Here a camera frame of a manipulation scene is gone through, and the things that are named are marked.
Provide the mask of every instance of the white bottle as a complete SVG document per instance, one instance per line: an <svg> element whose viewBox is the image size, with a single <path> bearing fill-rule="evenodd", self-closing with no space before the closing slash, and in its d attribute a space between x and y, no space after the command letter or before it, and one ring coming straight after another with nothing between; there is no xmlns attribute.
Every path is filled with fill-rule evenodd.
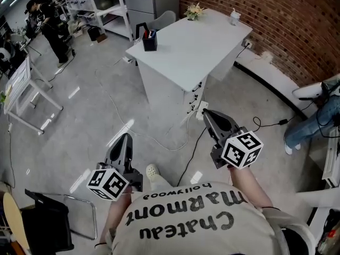
<svg viewBox="0 0 340 255"><path fill-rule="evenodd" d="M239 22L241 14L236 12L233 8L233 12L230 14L230 23L235 26Z"/></svg>

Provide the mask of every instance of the blue jeans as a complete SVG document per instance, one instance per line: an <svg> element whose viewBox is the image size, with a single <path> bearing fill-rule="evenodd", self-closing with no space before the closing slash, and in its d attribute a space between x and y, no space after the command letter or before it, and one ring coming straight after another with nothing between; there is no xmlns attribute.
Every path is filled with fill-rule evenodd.
<svg viewBox="0 0 340 255"><path fill-rule="evenodd" d="M331 96L329 101L323 106L318 113L318 119L323 135L328 136L329 130L333 127L334 123L332 117L340 113L340 97ZM314 113L307 120L297 124L296 126L287 129L285 133L286 145L294 148L302 141L312 138L319 134L319 126L317 122L317 113Z"/></svg>

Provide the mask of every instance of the drawer handle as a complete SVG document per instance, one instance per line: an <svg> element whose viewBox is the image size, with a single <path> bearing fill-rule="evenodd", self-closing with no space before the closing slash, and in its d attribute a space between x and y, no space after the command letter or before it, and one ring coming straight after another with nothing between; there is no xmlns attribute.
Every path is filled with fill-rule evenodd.
<svg viewBox="0 0 340 255"><path fill-rule="evenodd" d="M192 103L194 103L196 100L197 100L197 98L198 98L198 95L193 95L194 96L194 99L193 99L193 102L190 102L189 104L191 105Z"/></svg>
<svg viewBox="0 0 340 255"><path fill-rule="evenodd" d="M195 105L191 105L191 110L187 112L187 114L191 113L193 109L195 108Z"/></svg>
<svg viewBox="0 0 340 255"><path fill-rule="evenodd" d="M202 87L202 82L200 82L199 84L198 84L198 87L195 89L195 90L192 90L192 92L195 92L195 91L197 91L199 88L201 88Z"/></svg>

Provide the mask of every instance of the black and white cube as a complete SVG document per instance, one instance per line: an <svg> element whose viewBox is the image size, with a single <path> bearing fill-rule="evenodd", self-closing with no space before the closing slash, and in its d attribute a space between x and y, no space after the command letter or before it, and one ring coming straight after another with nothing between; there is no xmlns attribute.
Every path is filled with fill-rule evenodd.
<svg viewBox="0 0 340 255"><path fill-rule="evenodd" d="M129 182L115 169L93 170L86 187L102 199L117 201Z"/></svg>
<svg viewBox="0 0 340 255"><path fill-rule="evenodd" d="M249 131L227 139L222 158L237 169L242 169L256 161L264 144Z"/></svg>

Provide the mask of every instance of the black cap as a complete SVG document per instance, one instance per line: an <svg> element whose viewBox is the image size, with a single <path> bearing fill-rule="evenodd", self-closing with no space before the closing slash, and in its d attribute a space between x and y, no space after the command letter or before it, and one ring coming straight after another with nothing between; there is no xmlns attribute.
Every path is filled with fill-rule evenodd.
<svg viewBox="0 0 340 255"><path fill-rule="evenodd" d="M27 5L26 5L26 8L28 10L28 12L31 10L31 7L36 4L37 0L30 0L28 1Z"/></svg>

